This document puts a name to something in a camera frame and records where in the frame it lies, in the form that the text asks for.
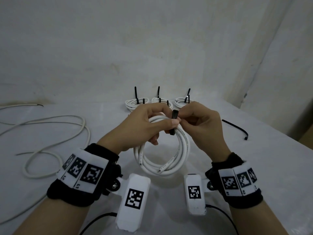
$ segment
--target white wall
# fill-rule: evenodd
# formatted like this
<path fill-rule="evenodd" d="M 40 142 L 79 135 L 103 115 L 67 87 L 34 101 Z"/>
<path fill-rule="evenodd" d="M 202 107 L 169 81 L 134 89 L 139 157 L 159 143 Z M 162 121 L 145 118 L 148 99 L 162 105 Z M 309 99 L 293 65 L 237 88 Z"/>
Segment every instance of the white wall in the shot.
<path fill-rule="evenodd" d="M 236 106 L 290 0 L 1 0 L 0 103 L 203 94 Z"/>
<path fill-rule="evenodd" d="M 293 0 L 241 109 L 298 138 L 312 100 L 313 0 Z"/>

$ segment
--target black wire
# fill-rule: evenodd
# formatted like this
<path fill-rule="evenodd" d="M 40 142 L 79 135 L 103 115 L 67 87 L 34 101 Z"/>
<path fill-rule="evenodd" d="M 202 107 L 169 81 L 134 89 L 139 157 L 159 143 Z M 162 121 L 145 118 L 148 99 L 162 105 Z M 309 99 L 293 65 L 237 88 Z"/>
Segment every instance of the black wire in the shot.
<path fill-rule="evenodd" d="M 231 221 L 232 225 L 234 226 L 237 235 L 239 235 L 236 225 L 234 224 L 234 222 L 233 222 L 232 219 L 228 216 L 227 213 L 225 213 L 223 210 L 221 210 L 220 208 L 217 208 L 217 207 L 215 207 L 215 206 L 213 206 L 213 205 L 205 205 L 205 206 L 206 206 L 207 208 L 217 209 L 217 210 L 221 211 L 223 214 L 225 214 L 225 216 L 229 219 L 229 221 Z"/>
<path fill-rule="evenodd" d="M 241 130 L 242 132 L 244 132 L 247 136 L 245 137 L 245 140 L 248 140 L 249 134 L 247 133 L 247 131 L 245 131 L 244 129 L 238 127 L 237 125 L 232 124 L 231 122 L 228 122 L 226 120 L 222 120 L 223 122 L 230 124 L 231 126 L 234 126 L 235 128 Z"/>
<path fill-rule="evenodd" d="M 100 216 L 96 217 L 94 220 L 92 220 L 90 223 L 88 223 L 88 225 L 81 231 L 81 233 L 79 235 L 82 235 L 87 228 L 89 228 L 94 222 L 96 222 L 97 220 L 99 220 L 100 218 L 103 218 L 105 216 L 113 216 L 116 217 L 117 213 L 106 213 L 106 214 L 101 214 Z"/>

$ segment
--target white tabletop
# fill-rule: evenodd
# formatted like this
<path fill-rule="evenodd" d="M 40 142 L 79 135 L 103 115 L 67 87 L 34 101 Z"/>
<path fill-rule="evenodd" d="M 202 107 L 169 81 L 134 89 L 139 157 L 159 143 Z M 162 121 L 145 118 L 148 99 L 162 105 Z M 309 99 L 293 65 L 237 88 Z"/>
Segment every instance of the white tabletop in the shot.
<path fill-rule="evenodd" d="M 219 99 L 202 99 L 201 103 L 219 111 L 221 118 L 238 125 L 249 133 L 245 135 L 236 128 L 223 123 L 225 140 L 229 148 L 248 160 L 259 180 L 264 199 L 282 222 L 289 234 L 309 235 L 313 232 L 312 168 L 313 151 L 270 126 L 247 115 L 231 104 Z M 129 112 L 123 102 L 90 104 L 57 104 L 23 106 L 0 111 L 0 121 L 22 122 L 63 114 L 75 114 L 86 118 L 91 129 L 91 142 L 122 122 Z M 0 124 L 0 132 L 8 126 Z M 16 153 L 33 151 L 65 139 L 79 126 L 68 124 L 37 124 L 21 126 L 0 137 L 0 220 L 26 208 L 42 196 L 55 176 L 46 179 L 27 179 L 21 173 L 22 165 L 29 155 Z M 83 147 L 87 133 L 56 146 L 51 150 L 66 159 L 77 147 Z M 154 162 L 165 162 L 173 156 L 178 146 L 176 136 L 160 134 L 159 145 L 146 144 L 145 153 Z M 120 154 L 118 163 L 125 178 L 136 173 L 151 178 L 151 187 L 141 224 L 137 234 L 235 234 L 231 223 L 218 211 L 209 209 L 205 216 L 188 214 L 183 175 L 204 172 L 211 167 L 209 157 L 191 141 L 191 152 L 185 166 L 168 178 L 146 175 L 134 160 L 133 151 Z M 45 173 L 58 168 L 55 158 L 40 155 L 29 167 L 32 173 Z M 83 227 L 96 216 L 117 212 L 120 197 L 110 194 L 102 196 L 92 206 Z M 218 192 L 206 195 L 206 202 L 230 214 L 227 203 Z M 11 234 L 30 211 L 13 221 L 0 226 L 0 233 Z M 93 224 L 85 234 L 127 234 L 117 230 L 114 218 L 105 217 Z"/>

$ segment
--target coiled white cable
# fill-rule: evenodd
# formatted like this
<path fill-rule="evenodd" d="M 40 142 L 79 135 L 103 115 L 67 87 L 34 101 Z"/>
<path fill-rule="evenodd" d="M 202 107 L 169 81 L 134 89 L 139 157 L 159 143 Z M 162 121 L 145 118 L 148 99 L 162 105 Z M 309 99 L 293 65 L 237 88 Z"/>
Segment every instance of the coiled white cable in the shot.
<path fill-rule="evenodd" d="M 159 103 L 160 99 L 157 97 L 152 98 L 151 103 Z M 167 104 L 167 99 L 161 98 L 161 102 Z M 173 109 L 173 103 L 168 101 L 168 107 Z"/>
<path fill-rule="evenodd" d="M 6 108 L 11 108 L 11 107 L 17 107 L 17 106 L 38 106 L 38 104 L 21 104 L 21 105 L 12 105 L 12 106 L 5 106 L 5 107 L 2 107 L 0 108 L 0 110 L 3 110 L 3 109 L 6 109 Z M 64 121 L 44 121 L 46 119 L 52 119 L 52 118 L 59 118 L 59 117 L 68 117 L 68 116 L 71 116 L 71 117 L 77 117 L 77 118 L 80 118 L 82 120 L 82 123 L 76 123 L 76 122 L 64 122 Z M 47 148 L 50 148 L 52 146 L 56 146 L 56 145 L 59 145 L 61 143 L 64 143 L 72 138 L 75 138 L 76 136 L 78 136 L 84 129 L 87 130 L 87 133 L 88 133 L 88 137 L 87 137 L 87 141 L 84 145 L 84 148 L 88 146 L 89 142 L 90 142 L 90 137 L 91 137 L 91 133 L 90 133 L 90 130 L 89 128 L 86 126 L 86 120 L 83 118 L 83 117 L 80 117 L 80 116 L 77 116 L 77 115 L 60 115 L 60 116 L 53 116 L 53 117 L 47 117 L 47 118 L 41 118 L 41 119 L 36 119 L 36 120 L 29 120 L 29 121 L 25 121 L 25 122 L 22 122 L 22 123 L 19 123 L 19 124 L 12 124 L 12 123 L 5 123 L 5 122 L 0 122 L 2 124 L 6 124 L 6 125 L 12 125 L 12 127 L 10 127 L 9 129 L 3 131 L 2 133 L 0 133 L 0 136 L 5 134 L 6 132 L 16 128 L 17 126 L 22 126 L 22 125 L 28 125 L 28 124 L 42 124 L 42 123 L 67 123 L 67 124 L 76 124 L 76 125 L 80 125 L 81 128 L 79 129 L 79 131 L 74 134 L 73 136 L 71 136 L 70 138 L 67 138 L 65 140 L 62 140 L 60 142 L 56 142 L 54 144 L 51 144 L 49 146 L 46 146 L 40 150 L 37 150 L 35 152 L 23 152 L 23 153 L 19 153 L 17 155 L 21 155 L 21 154 L 29 154 L 31 153 L 32 155 L 29 157 L 29 159 L 26 161 L 26 163 L 24 164 L 23 168 L 22 168 L 22 173 L 25 177 L 27 178 L 31 178 L 31 179 L 40 179 L 40 178 L 45 178 L 45 177 L 49 177 L 49 176 L 52 176 L 52 175 L 55 175 L 57 173 L 58 170 L 54 171 L 54 172 L 51 172 L 51 173 L 48 173 L 48 174 L 42 174 L 42 175 L 38 175 L 38 174 L 29 174 L 29 172 L 27 171 L 27 168 L 29 166 L 29 164 L 31 163 L 31 161 L 34 159 L 35 156 L 37 156 L 39 153 L 46 153 L 46 154 L 50 154 L 52 156 L 54 156 L 55 158 L 58 159 L 59 161 L 59 164 L 60 164 L 60 167 L 63 165 L 63 160 L 62 158 L 56 154 L 56 153 L 53 153 L 51 151 L 46 151 L 45 149 Z M 8 221 L 11 221 L 12 219 L 20 216 L 21 214 L 25 213 L 26 211 L 28 211 L 30 208 L 32 208 L 33 206 L 35 206 L 39 201 L 41 201 L 43 198 L 45 197 L 42 196 L 39 200 L 35 201 L 32 205 L 30 205 L 29 207 L 27 207 L 26 209 L 24 209 L 23 211 L 21 211 L 20 213 L 6 219 L 5 221 L 1 221 L 0 224 L 3 224 L 3 223 L 6 223 Z"/>
<path fill-rule="evenodd" d="M 150 102 L 149 98 L 145 98 L 145 97 L 138 98 L 139 105 L 143 104 L 143 99 L 145 99 L 145 104 Z M 133 110 L 135 110 L 137 108 L 137 106 L 139 106 L 137 104 L 137 99 L 136 98 L 125 101 L 125 105 L 126 105 L 127 109 L 129 109 L 130 112 L 132 112 Z"/>
<path fill-rule="evenodd" d="M 185 97 L 179 97 L 179 98 L 176 98 L 175 100 L 174 100 L 174 106 L 175 107 L 177 107 L 177 108 L 182 108 L 183 106 L 185 106 L 186 104 L 188 104 L 189 102 L 191 102 L 191 101 L 188 101 L 189 99 L 188 99 L 188 96 L 187 96 L 187 101 L 186 101 L 186 103 L 185 103 Z"/>
<path fill-rule="evenodd" d="M 149 119 L 149 122 L 158 122 L 163 119 L 168 119 L 168 117 L 163 115 L 157 115 L 151 117 Z M 190 152 L 189 138 L 180 125 L 175 128 L 175 134 L 179 141 L 178 151 L 176 152 L 174 157 L 172 157 L 164 165 L 155 164 L 144 155 L 143 150 L 145 147 L 145 143 L 139 147 L 134 148 L 136 162 L 146 173 L 157 176 L 168 176 L 174 174 L 179 169 L 181 169 L 181 167 L 187 161 Z"/>

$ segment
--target wrist mount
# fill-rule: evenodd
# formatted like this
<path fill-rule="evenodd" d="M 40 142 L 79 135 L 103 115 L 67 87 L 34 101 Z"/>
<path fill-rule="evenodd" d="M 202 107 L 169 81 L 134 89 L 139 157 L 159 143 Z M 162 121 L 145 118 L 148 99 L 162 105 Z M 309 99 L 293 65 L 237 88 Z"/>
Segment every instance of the wrist mount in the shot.
<path fill-rule="evenodd" d="M 214 190 L 218 190 L 225 201 L 237 209 L 251 208 L 263 201 L 253 169 L 235 153 L 231 153 L 224 162 L 212 162 L 212 168 L 205 176 L 205 179 L 197 174 L 185 176 L 186 200 L 191 214 L 206 213 L 204 193 Z"/>
<path fill-rule="evenodd" d="M 118 159 L 118 155 L 95 143 L 85 150 L 75 150 L 57 172 L 57 180 L 50 185 L 47 196 L 87 207 L 101 194 L 119 195 L 122 202 L 115 222 L 119 229 L 135 232 L 141 224 L 151 181 L 137 174 L 122 179 Z"/>

